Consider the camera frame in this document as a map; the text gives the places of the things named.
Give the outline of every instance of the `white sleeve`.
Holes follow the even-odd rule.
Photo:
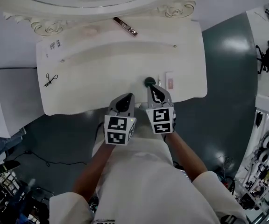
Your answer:
[[[214,172],[200,174],[192,184],[211,205],[219,220],[224,216],[233,215],[237,218],[235,223],[248,223],[242,207]]]
[[[79,194],[68,192],[50,199],[50,224],[89,224],[93,213]]]

